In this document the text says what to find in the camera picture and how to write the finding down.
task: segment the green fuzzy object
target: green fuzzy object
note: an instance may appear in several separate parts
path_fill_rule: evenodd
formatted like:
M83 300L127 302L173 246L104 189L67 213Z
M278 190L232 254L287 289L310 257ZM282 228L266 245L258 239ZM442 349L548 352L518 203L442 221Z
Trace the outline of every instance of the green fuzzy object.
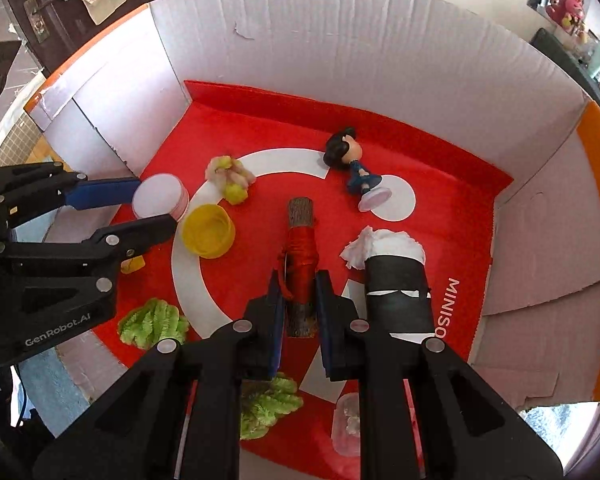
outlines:
M176 306L151 298L144 306L133 309L118 323L120 341L148 350L162 339L184 343L189 322Z
M245 381L240 398L240 438L261 438L279 418L298 410L303 401L295 395L297 391L298 384L281 372L270 381Z

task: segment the red thread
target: red thread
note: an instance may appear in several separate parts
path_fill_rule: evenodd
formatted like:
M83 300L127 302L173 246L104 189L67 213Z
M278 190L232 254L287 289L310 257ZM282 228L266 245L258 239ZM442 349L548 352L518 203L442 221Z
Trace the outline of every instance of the red thread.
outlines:
M278 283L282 296L296 303L310 303L317 266L314 228L299 226L289 229L285 247L278 257Z

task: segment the wooden stick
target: wooden stick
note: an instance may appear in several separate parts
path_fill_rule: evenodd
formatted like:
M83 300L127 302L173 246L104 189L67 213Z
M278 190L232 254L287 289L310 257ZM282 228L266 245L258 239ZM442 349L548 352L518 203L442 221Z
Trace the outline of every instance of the wooden stick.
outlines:
M305 196L293 198L288 204L289 228L314 225L314 202ZM286 302L286 333L289 337L313 337L317 332L317 318L313 301Z

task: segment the white lid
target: white lid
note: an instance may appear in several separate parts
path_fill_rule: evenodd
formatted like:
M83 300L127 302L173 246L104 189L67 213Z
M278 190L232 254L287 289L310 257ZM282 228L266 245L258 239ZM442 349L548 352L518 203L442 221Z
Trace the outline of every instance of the white lid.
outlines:
M169 173L159 173L138 186L131 207L136 218L170 214L178 205L181 195L180 179Z

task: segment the door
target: door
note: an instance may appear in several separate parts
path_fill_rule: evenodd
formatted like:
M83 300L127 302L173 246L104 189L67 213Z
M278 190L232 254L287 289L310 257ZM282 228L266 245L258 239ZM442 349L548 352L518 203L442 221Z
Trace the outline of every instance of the door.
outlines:
M49 76L71 54L101 30L128 12L152 0L127 0L100 25L95 25L82 0L8 0L16 20L29 43L29 49L44 67ZM27 15L26 7L39 10L34 14L34 23L43 34L36 36Z

